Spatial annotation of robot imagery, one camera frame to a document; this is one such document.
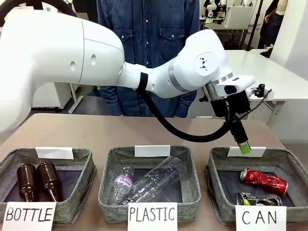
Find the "floor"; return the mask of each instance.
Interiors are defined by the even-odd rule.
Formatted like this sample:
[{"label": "floor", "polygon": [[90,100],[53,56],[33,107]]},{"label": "floor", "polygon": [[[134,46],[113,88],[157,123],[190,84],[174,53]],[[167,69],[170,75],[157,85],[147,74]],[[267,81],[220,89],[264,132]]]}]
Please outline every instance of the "floor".
[{"label": "floor", "polygon": [[[74,114],[80,114],[80,115],[108,115],[108,107],[107,104],[104,102],[104,100],[101,97],[93,97],[88,96],[87,94],[92,91],[93,86],[80,86],[76,94],[77,96],[83,95],[84,98],[81,101],[80,105],[76,108],[74,111]],[[68,110],[73,105],[73,99],[71,99],[65,108],[60,112],[62,114],[67,114]],[[32,109],[30,112],[30,116],[32,116],[35,113],[56,113],[53,109]],[[3,134],[0,134],[0,146],[15,132],[10,131]],[[307,150],[308,150],[308,144],[283,144],[286,149],[291,150],[296,156],[301,160],[301,162],[308,167],[308,158],[307,158]]]}]

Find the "red can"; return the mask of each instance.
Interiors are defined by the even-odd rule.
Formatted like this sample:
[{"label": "red can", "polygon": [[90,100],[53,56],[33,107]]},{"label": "red can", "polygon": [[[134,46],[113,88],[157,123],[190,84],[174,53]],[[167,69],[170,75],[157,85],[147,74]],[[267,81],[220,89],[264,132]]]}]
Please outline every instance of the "red can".
[{"label": "red can", "polygon": [[250,183],[262,187],[266,191],[283,196],[287,192],[288,182],[279,178],[268,176],[249,168],[244,168],[241,172],[240,180],[244,183]]}]

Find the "gray fabric bin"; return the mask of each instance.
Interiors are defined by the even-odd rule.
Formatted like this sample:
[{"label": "gray fabric bin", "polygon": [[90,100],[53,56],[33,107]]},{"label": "gray fabric bin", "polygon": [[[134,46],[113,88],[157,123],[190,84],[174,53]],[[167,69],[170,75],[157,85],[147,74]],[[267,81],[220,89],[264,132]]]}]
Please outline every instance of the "gray fabric bin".
[{"label": "gray fabric bin", "polygon": [[[187,167],[187,174],[180,180],[181,203],[178,203],[178,221],[196,219],[197,206],[201,199],[200,185],[195,164],[189,148],[171,146],[171,156],[179,158]],[[134,147],[116,147],[109,151],[103,171],[98,201],[108,222],[122,222],[128,219],[128,205],[111,205],[109,193],[115,177],[123,166],[131,165],[135,169],[152,169],[166,157],[135,157]]]},{"label": "gray fabric bin", "polygon": [[280,177],[288,182],[288,189],[282,197],[287,206],[287,222],[308,221],[308,173],[299,159],[285,149],[266,149],[262,157],[227,157],[229,148],[213,148],[208,161],[211,186],[218,207],[219,220],[222,223],[235,222],[236,193],[253,190],[256,195],[265,195],[258,186],[240,182],[243,168],[251,168]]},{"label": "gray fabric bin", "polygon": [[[39,159],[34,148],[11,151],[0,163],[0,220],[4,219],[7,202],[22,201],[18,196],[17,169],[23,164],[33,164],[37,167],[42,162],[50,161],[54,163],[60,179],[67,179],[67,182],[62,182],[66,200],[57,203],[53,222],[63,225],[74,224],[90,191],[96,167],[91,150],[73,148],[73,155],[74,160]],[[42,197],[43,193],[40,195],[40,201],[45,201]]]}]

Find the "white paper sign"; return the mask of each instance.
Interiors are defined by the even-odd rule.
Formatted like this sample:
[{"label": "white paper sign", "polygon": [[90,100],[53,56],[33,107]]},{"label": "white paper sign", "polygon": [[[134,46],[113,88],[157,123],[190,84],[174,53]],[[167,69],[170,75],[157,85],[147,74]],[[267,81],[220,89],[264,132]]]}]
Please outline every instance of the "white paper sign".
[{"label": "white paper sign", "polygon": [[51,231],[56,202],[8,202],[2,231]]},{"label": "white paper sign", "polygon": [[178,203],[129,203],[128,231],[177,231]]},{"label": "white paper sign", "polygon": [[135,157],[170,156],[170,145],[135,145]]},{"label": "white paper sign", "polygon": [[285,231],[287,209],[285,206],[236,205],[237,231]]},{"label": "white paper sign", "polygon": [[73,148],[62,147],[36,147],[38,158],[73,160]]},{"label": "white paper sign", "polygon": [[248,154],[243,154],[241,152],[241,149],[239,147],[230,147],[229,152],[228,152],[228,157],[262,157],[266,147],[250,147],[250,153]]}]

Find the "table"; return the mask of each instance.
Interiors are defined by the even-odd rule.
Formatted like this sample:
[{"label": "table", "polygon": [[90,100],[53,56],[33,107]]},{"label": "table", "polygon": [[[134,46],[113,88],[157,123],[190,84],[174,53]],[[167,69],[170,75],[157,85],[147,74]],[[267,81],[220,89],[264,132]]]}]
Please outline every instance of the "table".
[{"label": "table", "polygon": [[[182,131],[205,135],[218,129],[222,121],[217,119],[168,119]],[[282,148],[274,133],[263,123],[243,121],[252,146]],[[108,150],[115,146],[173,144],[185,145],[192,151],[201,186],[202,199],[198,206],[197,220],[179,224],[180,231],[233,231],[234,226],[223,226],[215,218],[207,192],[204,168],[209,151],[215,146],[235,146],[230,133],[210,143],[183,141],[166,131],[155,118],[117,117],[99,115],[35,114],[29,118],[1,147],[0,159],[18,147],[60,146],[84,147],[93,151],[97,166],[90,194],[85,207],[71,227],[55,227],[55,231],[124,231],[126,223],[109,224],[104,221],[98,205],[98,189]],[[308,231],[307,224],[291,225],[288,230]]]},{"label": "table", "polygon": [[221,24],[217,24],[217,23],[205,24],[206,17],[200,17],[199,20],[200,20],[200,29],[204,29],[204,26],[205,26],[208,29],[214,30],[217,34],[228,34],[228,35],[240,34],[240,35],[243,35],[242,39],[241,39],[241,43],[240,43],[240,49],[243,48],[246,36],[248,34],[248,28],[243,28],[243,29],[225,28],[224,25],[223,25],[223,21],[222,21]]},{"label": "table", "polygon": [[[233,74],[253,75],[256,79],[253,87],[264,83],[267,88],[273,89],[273,97],[265,102],[266,106],[272,110],[267,122],[270,127],[273,126],[285,101],[308,99],[308,81],[258,54],[256,50],[254,52],[238,50],[226,52]],[[252,96],[250,100],[260,99]]]}]

